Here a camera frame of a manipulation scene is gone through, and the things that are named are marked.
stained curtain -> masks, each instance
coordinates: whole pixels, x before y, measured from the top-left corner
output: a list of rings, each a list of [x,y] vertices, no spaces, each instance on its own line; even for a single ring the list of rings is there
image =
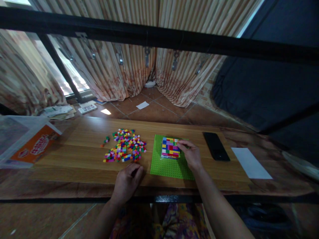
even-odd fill
[[[148,26],[237,36],[262,0],[32,0],[39,11],[135,23]],[[148,79],[174,105],[187,107],[213,73],[222,56],[208,55],[199,74],[202,53],[182,51],[172,71],[174,51],[151,49],[145,67],[142,46],[121,44],[124,64],[117,61],[118,49],[105,41],[89,40],[96,60],[88,59],[81,40],[64,37],[73,64],[94,94],[105,101],[124,100],[140,93]]]
[[[24,32],[0,29],[0,103],[20,115],[66,104],[63,92]]]
[[[44,12],[157,26],[156,0],[33,0],[31,4],[35,10]],[[154,71],[154,48],[146,68],[142,46],[119,44],[119,49],[111,42],[89,40],[96,56],[93,60],[87,57],[88,48],[80,39],[63,37],[63,40],[73,55],[74,67],[101,100],[122,101],[138,95]],[[118,63],[118,55],[122,55],[123,65]]]

brick wall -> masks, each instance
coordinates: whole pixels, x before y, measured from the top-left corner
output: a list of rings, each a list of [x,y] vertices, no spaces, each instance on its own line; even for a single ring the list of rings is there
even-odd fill
[[[219,64],[217,65],[217,67],[214,69],[213,74],[211,75],[211,77],[207,80],[207,82],[204,84],[203,88],[199,91],[196,99],[195,99],[195,103],[203,106],[204,108],[217,112],[223,116],[225,116],[226,118],[229,118],[237,123],[240,123],[254,131],[259,131],[257,128],[253,127],[252,125],[244,122],[243,120],[239,119],[236,116],[233,116],[232,114],[218,108],[211,96],[211,91],[212,88],[214,86],[216,77],[218,75],[219,70],[221,69],[225,59],[227,58],[227,56],[222,56],[221,61],[219,62]]]

hand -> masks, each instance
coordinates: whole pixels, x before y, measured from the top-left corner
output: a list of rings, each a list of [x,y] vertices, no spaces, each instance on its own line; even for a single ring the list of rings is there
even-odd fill
[[[139,185],[142,173],[143,167],[135,163],[131,163],[122,169],[117,174],[111,201],[122,207],[133,196],[135,189]]]
[[[188,167],[192,172],[199,171],[203,168],[199,148],[195,144],[187,140],[180,140],[177,146],[184,152]]]

black phone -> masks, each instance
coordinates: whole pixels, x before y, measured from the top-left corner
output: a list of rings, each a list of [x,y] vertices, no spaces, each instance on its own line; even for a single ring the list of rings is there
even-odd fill
[[[215,133],[203,132],[210,154],[216,161],[230,161],[226,150]]]

green lego brick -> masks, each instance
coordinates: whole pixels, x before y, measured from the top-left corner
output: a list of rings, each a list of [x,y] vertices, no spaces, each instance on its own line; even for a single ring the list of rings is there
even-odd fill
[[[181,151],[180,158],[162,158],[162,142],[164,135],[156,134],[154,137],[153,155],[151,163],[151,174],[171,178],[195,180],[194,175],[187,166],[184,153]]]

